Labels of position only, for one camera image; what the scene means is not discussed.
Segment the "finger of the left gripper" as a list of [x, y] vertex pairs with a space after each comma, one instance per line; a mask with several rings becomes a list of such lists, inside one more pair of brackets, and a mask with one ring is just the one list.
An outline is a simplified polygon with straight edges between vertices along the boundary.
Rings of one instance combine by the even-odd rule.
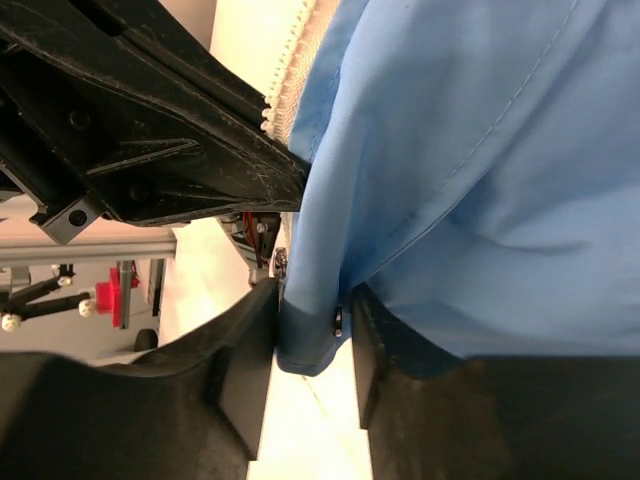
[[1, 145], [56, 160], [135, 226], [242, 211], [293, 211], [307, 172], [275, 173], [221, 142], [76, 78], [1, 33]]
[[158, 1], [4, 1], [1, 32], [62, 71], [221, 142], [259, 169], [307, 170], [261, 132], [262, 95]]

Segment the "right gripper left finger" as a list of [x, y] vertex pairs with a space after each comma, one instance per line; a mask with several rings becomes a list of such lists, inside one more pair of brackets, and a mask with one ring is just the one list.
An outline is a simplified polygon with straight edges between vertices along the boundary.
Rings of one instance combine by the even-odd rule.
[[5, 479], [242, 479], [258, 453], [278, 284], [131, 363], [1, 357]]

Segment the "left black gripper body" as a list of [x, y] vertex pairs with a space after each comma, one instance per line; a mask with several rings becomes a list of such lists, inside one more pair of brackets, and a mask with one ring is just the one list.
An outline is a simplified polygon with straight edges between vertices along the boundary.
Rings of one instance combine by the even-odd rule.
[[56, 160], [1, 145], [1, 171], [37, 205], [30, 221], [49, 238], [68, 244], [105, 210]]

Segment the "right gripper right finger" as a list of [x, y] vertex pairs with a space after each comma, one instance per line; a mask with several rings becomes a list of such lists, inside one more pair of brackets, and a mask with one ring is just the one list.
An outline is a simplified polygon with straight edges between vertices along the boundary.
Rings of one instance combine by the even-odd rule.
[[635, 479], [635, 357], [457, 358], [351, 297], [361, 427], [377, 479]]

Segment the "light blue hooded jacket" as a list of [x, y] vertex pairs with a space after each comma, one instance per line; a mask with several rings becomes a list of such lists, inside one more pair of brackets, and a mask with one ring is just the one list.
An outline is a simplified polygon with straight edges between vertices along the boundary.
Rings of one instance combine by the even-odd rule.
[[457, 357], [638, 354], [637, 2], [343, 1], [288, 145], [283, 370], [359, 285]]

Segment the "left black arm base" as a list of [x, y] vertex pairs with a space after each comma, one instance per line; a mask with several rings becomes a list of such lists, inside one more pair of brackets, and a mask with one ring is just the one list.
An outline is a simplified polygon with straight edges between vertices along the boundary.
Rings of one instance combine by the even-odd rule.
[[254, 287], [267, 278], [280, 230], [280, 214], [243, 212], [221, 216], [218, 222], [248, 266], [249, 285]]

